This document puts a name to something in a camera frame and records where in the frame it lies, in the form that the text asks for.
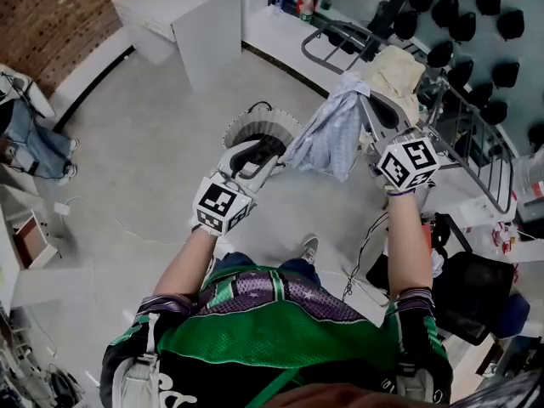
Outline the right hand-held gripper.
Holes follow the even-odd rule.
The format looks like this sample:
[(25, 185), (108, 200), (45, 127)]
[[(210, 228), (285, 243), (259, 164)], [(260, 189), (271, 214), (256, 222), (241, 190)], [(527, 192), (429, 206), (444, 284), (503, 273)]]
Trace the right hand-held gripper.
[(426, 184), (440, 167), (429, 137), (413, 128), (400, 105), (380, 93), (361, 94), (360, 106), (363, 127), (375, 140), (363, 150), (373, 170), (394, 192)]

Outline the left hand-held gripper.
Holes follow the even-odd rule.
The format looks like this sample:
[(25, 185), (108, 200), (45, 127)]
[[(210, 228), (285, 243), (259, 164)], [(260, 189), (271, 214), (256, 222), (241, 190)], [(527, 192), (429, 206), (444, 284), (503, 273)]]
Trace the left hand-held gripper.
[(250, 163), (259, 141), (228, 148), (212, 175), (201, 181), (193, 201), (193, 220), (197, 224), (226, 235), (257, 205), (257, 193), (270, 176), (285, 167), (278, 156), (271, 156), (260, 166)]

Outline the black garment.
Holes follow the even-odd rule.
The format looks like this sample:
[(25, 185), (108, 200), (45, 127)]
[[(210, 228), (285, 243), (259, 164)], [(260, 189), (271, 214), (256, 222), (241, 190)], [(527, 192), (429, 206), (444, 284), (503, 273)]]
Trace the black garment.
[(250, 157), (250, 163), (262, 165), (272, 156), (282, 157), (286, 151), (286, 145), (275, 136), (264, 135), (255, 146), (256, 151)]

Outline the cream yellow clothes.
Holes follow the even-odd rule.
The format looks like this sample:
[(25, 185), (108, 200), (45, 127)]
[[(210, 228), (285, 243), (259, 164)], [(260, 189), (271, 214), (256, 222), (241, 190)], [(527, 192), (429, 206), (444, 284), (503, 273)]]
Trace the cream yellow clothes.
[[(370, 93), (380, 93), (400, 105), (415, 127), (419, 121), (419, 101), (415, 91), (424, 71), (425, 65), (417, 62), (412, 54), (389, 45), (368, 64), (362, 81)], [(360, 143), (363, 150), (373, 141), (362, 122)]]

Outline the light blue checked shirt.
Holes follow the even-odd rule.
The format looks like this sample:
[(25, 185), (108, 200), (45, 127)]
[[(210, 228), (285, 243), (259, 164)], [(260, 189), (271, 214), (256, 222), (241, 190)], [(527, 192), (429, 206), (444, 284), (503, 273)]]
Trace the light blue checked shirt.
[(316, 171), (346, 181), (357, 156), (363, 126), (359, 102), (370, 93), (359, 73), (343, 74), (340, 83), (288, 145), (282, 161), (301, 172)]

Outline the grey metal drying rack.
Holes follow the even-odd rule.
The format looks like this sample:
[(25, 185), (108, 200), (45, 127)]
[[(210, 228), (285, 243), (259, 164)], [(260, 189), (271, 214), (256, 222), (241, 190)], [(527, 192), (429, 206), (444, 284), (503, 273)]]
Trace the grey metal drying rack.
[(419, 121), (413, 128), (445, 155), (445, 168), (462, 168), (501, 215), (515, 208), (513, 160), (507, 144), (445, 78), (425, 68), (415, 94)]

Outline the person's right forearm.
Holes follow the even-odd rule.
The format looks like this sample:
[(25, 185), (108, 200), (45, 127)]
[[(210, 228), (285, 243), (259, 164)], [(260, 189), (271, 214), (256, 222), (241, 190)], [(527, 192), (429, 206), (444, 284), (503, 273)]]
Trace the person's right forearm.
[(431, 288), (431, 251), (414, 193), (388, 196), (388, 285), (390, 297), (411, 288)]

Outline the person's left forearm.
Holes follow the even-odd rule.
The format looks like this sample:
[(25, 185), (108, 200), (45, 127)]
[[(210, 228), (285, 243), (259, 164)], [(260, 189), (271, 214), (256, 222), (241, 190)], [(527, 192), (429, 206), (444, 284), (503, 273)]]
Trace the person's left forearm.
[(217, 241), (218, 237), (201, 229), (191, 232), (180, 252), (162, 274), (153, 295), (197, 299)]

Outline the white ribbed laundry basket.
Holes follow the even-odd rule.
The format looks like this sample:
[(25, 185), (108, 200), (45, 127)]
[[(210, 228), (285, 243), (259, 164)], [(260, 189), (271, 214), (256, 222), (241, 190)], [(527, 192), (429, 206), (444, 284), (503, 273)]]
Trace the white ribbed laundry basket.
[[(242, 142), (260, 140), (264, 135), (271, 135), (280, 139), (287, 148), (302, 130), (300, 122), (290, 113), (275, 108), (266, 101), (258, 101), (227, 127), (223, 146), (227, 150)], [(286, 167), (282, 158), (283, 156), (280, 157), (280, 162)]]

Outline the person's right shoe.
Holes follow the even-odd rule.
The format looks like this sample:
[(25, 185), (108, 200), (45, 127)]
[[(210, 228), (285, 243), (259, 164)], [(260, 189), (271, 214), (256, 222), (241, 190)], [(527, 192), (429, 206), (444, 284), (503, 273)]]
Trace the person's right shoe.
[(304, 239), (300, 258), (305, 260), (308, 264), (314, 264), (319, 244), (320, 241), (317, 235), (309, 235)]

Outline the white shelf cabinet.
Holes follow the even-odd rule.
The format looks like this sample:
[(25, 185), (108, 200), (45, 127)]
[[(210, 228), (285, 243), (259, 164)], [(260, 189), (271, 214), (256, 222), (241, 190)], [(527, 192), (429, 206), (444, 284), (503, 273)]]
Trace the white shelf cabinet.
[(241, 0), (112, 0), (133, 47), (159, 65), (179, 54), (193, 89), (241, 55)]

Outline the large clear water jug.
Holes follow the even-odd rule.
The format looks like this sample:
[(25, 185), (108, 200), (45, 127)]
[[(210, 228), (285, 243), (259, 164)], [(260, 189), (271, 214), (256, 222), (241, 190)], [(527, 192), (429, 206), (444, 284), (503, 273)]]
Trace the large clear water jug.
[(544, 145), (531, 155), (521, 156), (514, 165), (516, 195), (523, 202), (544, 197)]

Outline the cluster of red clips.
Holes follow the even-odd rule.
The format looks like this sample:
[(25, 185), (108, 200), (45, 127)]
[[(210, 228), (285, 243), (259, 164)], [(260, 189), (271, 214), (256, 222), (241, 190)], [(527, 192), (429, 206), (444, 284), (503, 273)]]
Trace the cluster of red clips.
[(498, 252), (508, 254), (518, 239), (518, 232), (512, 222), (499, 222), (493, 226), (491, 237)]

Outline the person's green purple jersey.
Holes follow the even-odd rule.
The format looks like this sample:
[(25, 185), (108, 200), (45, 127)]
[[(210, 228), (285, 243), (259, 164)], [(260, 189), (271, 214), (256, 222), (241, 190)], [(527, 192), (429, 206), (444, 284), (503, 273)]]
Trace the person's green purple jersey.
[(160, 408), (255, 408), (319, 383), (451, 399), (428, 288), (402, 291), (381, 325), (295, 272), (260, 266), (218, 272), (195, 300), (146, 297), (105, 351), (104, 408), (116, 369), (146, 355), (156, 358)]

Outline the black window frame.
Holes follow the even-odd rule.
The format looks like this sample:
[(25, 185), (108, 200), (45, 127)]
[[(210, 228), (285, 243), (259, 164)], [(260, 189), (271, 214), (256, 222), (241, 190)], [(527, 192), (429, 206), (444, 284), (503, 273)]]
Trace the black window frame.
[[(319, 0), (309, 24), (313, 33), (304, 38), (301, 49), (311, 61), (339, 72), (330, 59), (342, 51), (354, 62), (368, 62), (380, 48), (388, 45), (393, 24), (408, 0), (330, 0), (331, 8)], [(285, 0), (283, 10), (298, 15), (298, 0)]]

